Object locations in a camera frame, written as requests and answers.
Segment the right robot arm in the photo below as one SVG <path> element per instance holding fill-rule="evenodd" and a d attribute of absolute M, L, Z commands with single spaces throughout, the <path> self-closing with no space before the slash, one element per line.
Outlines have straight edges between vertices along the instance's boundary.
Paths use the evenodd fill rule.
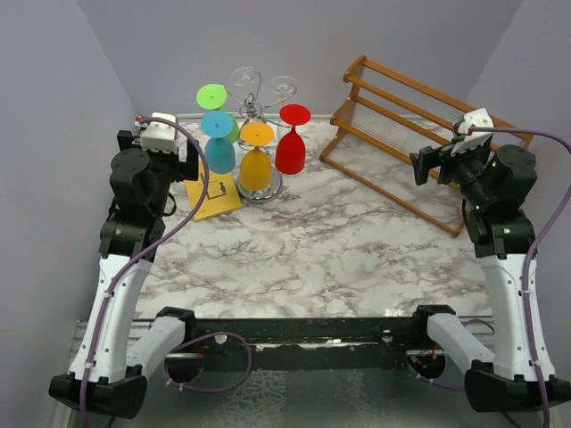
<path fill-rule="evenodd" d="M 410 156 L 417 185 L 439 170 L 471 207 L 464 222 L 491 295 L 494 348 L 488 350 L 459 318 L 436 310 L 410 326 L 421 349 L 435 343 L 464 376 L 477 412 L 538 411 L 570 400 L 570 383 L 559 379 L 542 337 L 535 297 L 535 261 L 525 256 L 535 239 L 521 206 L 537 175 L 535 157 L 518 145 L 496 152 L 484 144 L 455 154 L 451 146 L 421 149 Z"/>

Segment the yellow plastic wine glass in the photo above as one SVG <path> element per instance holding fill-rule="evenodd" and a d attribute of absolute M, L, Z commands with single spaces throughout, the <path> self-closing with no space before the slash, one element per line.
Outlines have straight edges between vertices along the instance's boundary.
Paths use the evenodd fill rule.
<path fill-rule="evenodd" d="M 251 191 L 264 190 L 271 182 L 271 161 L 261 148 L 273 140 L 273 129 L 263 122 L 250 122 L 243 126 L 241 137 L 252 146 L 241 163 L 241 185 Z"/>

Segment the green plastic wine glass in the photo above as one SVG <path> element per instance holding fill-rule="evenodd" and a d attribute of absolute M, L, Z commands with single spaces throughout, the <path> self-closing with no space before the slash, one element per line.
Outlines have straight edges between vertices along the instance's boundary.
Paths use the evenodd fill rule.
<path fill-rule="evenodd" d="M 201 108 L 207 111 L 223 111 L 230 116 L 233 120 L 233 130 L 228 135 L 228 140 L 231 143 L 236 143 L 239 126 L 236 117 L 225 107 L 227 98 L 227 89 L 223 85 L 216 83 L 204 85 L 196 93 L 196 102 Z"/>

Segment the red plastic wine glass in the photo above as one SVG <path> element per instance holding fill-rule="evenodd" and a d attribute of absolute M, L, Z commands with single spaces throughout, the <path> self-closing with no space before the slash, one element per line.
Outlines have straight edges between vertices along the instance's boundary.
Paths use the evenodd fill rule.
<path fill-rule="evenodd" d="M 296 128 L 307 124 L 311 119 L 311 113 L 307 107 L 292 103 L 284 106 L 279 115 L 291 129 L 277 144 L 275 166 L 283 174 L 295 175 L 304 169 L 306 156 L 305 143 Z"/>

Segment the clear wine glass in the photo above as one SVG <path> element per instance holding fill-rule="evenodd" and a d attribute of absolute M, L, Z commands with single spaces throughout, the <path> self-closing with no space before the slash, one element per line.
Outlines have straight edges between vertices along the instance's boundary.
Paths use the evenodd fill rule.
<path fill-rule="evenodd" d="M 273 103 L 273 107 L 280 111 L 286 105 L 286 102 L 296 94 L 297 84 L 295 79 L 290 76 L 277 76 L 270 80 L 270 89 L 272 93 L 278 96 L 278 100 Z M 278 142 L 283 134 L 289 130 L 289 125 L 280 116 L 277 116 L 276 123 L 276 141 Z"/>
<path fill-rule="evenodd" d="M 255 102 L 258 98 L 262 75 L 254 67 L 245 66 L 236 69 L 231 79 L 236 86 L 243 87 L 246 90 L 247 102 Z"/>

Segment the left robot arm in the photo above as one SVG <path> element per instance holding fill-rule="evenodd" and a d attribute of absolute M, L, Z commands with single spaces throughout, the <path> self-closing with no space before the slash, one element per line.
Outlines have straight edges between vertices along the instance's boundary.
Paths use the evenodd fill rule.
<path fill-rule="evenodd" d="M 189 137 L 186 160 L 177 151 L 157 152 L 117 134 L 120 152 L 112 159 L 112 205 L 100 232 L 99 278 L 94 304 L 79 350 L 67 373 L 52 378 L 49 394 L 90 414 L 134 418 L 143 406 L 148 380 L 172 350 L 188 351 L 197 339 L 188 309 L 162 309 L 152 326 L 128 344 L 138 296 L 165 231 L 170 186 L 199 177 L 203 153 Z"/>

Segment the blue plastic wine glass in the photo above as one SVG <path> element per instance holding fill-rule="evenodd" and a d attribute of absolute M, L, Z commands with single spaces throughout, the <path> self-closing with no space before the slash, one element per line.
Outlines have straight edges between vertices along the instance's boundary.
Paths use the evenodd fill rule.
<path fill-rule="evenodd" d="M 235 150 L 228 139 L 234 129 L 233 120 L 224 111 L 209 111 L 201 119 L 201 129 L 209 137 L 204 149 L 209 170 L 230 173 L 236 166 Z"/>

